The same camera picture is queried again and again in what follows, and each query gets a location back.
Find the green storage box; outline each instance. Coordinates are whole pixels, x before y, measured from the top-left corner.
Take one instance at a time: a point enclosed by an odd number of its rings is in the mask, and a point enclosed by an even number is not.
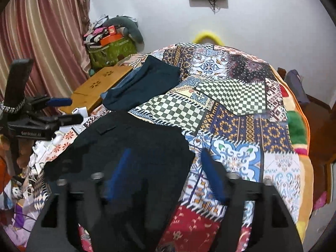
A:
[[[130,38],[124,37],[102,48],[89,49],[88,52],[91,66],[93,68],[103,68],[114,66],[127,56],[136,54],[136,47]]]

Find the yellow plush object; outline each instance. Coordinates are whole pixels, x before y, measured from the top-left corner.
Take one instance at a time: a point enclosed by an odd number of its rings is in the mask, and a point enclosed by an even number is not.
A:
[[[201,43],[204,39],[210,39],[214,41],[216,45],[224,46],[224,43],[222,42],[222,40],[217,35],[215,35],[214,33],[210,31],[203,31],[199,33],[194,39],[193,43]]]

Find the bed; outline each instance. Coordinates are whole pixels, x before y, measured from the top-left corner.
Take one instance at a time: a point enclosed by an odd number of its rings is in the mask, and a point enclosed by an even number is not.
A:
[[[136,54],[119,65],[141,66],[149,54]],[[298,102],[278,73],[265,61],[230,47],[179,43],[150,55],[181,68],[181,82],[164,95],[129,111],[135,117],[179,126],[196,156],[170,225],[157,251],[207,252],[224,216],[202,170],[202,148],[245,180],[271,179],[303,240],[312,210],[313,169],[308,158],[310,130]],[[80,133],[110,111],[98,107],[81,126],[71,128],[60,144],[40,157],[41,168],[53,161]],[[28,195],[41,210],[50,191],[27,168]],[[248,243],[254,202],[246,202],[237,251]],[[88,232],[79,227],[82,246],[92,251]],[[192,241],[186,244],[186,237]]]

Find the metal chain bracelet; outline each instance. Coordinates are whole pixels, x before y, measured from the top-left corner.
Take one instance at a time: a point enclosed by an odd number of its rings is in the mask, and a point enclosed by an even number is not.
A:
[[[5,106],[3,104],[3,101],[0,101],[0,110],[2,110],[4,113],[17,113],[18,111],[21,110],[21,108],[23,107],[23,105],[25,104],[26,99],[24,98],[18,106],[16,107],[9,107],[9,106]]]

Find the curtain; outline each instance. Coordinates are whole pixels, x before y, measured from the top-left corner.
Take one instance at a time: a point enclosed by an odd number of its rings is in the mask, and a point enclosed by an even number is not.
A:
[[[0,15],[0,99],[14,59],[33,58],[26,95],[68,97],[87,80],[89,0],[10,0]]]

